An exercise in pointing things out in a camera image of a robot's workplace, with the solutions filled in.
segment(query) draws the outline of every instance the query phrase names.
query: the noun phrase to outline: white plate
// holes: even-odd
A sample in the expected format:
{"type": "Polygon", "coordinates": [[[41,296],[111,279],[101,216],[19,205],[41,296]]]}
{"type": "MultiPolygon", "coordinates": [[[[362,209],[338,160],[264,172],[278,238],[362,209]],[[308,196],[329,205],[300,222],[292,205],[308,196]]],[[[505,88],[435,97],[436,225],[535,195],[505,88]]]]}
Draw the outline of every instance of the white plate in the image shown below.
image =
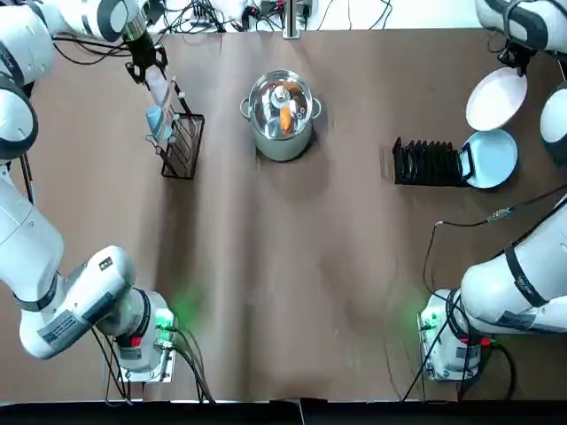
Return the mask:
{"type": "MultiPolygon", "coordinates": [[[[502,184],[514,172],[517,147],[514,138],[504,130],[479,131],[469,137],[475,173],[467,180],[470,186],[489,189],[502,184]]],[[[462,175],[470,171],[466,151],[460,154],[462,175]]]]}
{"type": "Polygon", "coordinates": [[[477,131],[502,127],[514,116],[528,92],[525,75],[501,68],[488,74],[473,90],[467,102],[467,121],[477,131]]]}

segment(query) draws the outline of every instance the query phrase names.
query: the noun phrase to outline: white bowl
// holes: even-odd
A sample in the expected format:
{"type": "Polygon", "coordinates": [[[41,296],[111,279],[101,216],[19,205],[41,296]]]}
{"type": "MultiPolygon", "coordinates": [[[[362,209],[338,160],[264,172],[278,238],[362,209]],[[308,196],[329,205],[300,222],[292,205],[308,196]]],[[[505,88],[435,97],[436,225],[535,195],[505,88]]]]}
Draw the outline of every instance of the white bowl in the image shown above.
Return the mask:
{"type": "Polygon", "coordinates": [[[477,131],[501,128],[520,109],[528,92],[525,75],[501,68],[488,74],[473,90],[467,102],[467,121],[477,131]]]}

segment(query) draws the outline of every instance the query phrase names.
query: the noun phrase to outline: pot handle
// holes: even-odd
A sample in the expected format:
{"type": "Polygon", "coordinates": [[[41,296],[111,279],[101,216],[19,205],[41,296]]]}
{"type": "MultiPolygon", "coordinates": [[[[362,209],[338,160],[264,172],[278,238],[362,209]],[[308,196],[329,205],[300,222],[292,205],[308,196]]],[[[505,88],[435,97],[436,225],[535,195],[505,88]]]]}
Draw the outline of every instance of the pot handle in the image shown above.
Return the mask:
{"type": "Polygon", "coordinates": [[[322,112],[322,106],[321,106],[321,102],[319,101],[319,99],[317,98],[313,98],[313,105],[317,105],[317,112],[313,112],[313,120],[316,120],[317,118],[319,118],[319,115],[321,115],[322,112]]]}
{"type": "Polygon", "coordinates": [[[242,102],[240,102],[240,113],[247,120],[250,120],[250,106],[248,106],[248,108],[246,108],[246,112],[244,111],[244,109],[242,109],[242,107],[245,104],[249,105],[249,103],[250,103],[250,98],[248,98],[248,97],[246,99],[242,99],[242,102]]]}

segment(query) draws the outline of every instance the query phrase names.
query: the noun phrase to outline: black wire rack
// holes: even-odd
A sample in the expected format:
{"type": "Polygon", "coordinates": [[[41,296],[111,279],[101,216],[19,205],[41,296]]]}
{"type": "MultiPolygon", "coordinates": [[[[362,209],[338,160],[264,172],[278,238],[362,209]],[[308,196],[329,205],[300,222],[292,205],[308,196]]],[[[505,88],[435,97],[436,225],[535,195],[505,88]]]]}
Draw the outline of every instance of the black wire rack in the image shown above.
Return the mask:
{"type": "Polygon", "coordinates": [[[418,140],[404,144],[398,137],[393,145],[395,184],[419,186],[468,186],[467,180],[474,175],[470,146],[466,143],[462,151],[467,153],[469,172],[463,175],[460,152],[452,143],[418,140]]]}
{"type": "Polygon", "coordinates": [[[161,160],[161,175],[172,179],[193,180],[197,157],[205,128],[205,116],[193,113],[185,98],[185,93],[179,89],[177,82],[172,80],[175,95],[167,109],[166,123],[172,128],[172,135],[167,140],[165,148],[154,135],[147,135],[161,160]]]}

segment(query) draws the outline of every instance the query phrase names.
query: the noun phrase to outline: stainless steel pot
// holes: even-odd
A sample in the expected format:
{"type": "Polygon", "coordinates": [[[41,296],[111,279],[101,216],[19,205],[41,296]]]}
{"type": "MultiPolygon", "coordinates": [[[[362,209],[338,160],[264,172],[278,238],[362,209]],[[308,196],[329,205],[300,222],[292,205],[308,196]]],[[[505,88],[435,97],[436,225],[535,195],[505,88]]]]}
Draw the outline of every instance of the stainless steel pot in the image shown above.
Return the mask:
{"type": "Polygon", "coordinates": [[[254,141],[274,161],[296,158],[307,146],[321,102],[296,73],[279,70],[256,81],[240,113],[253,127],[254,141]]]}

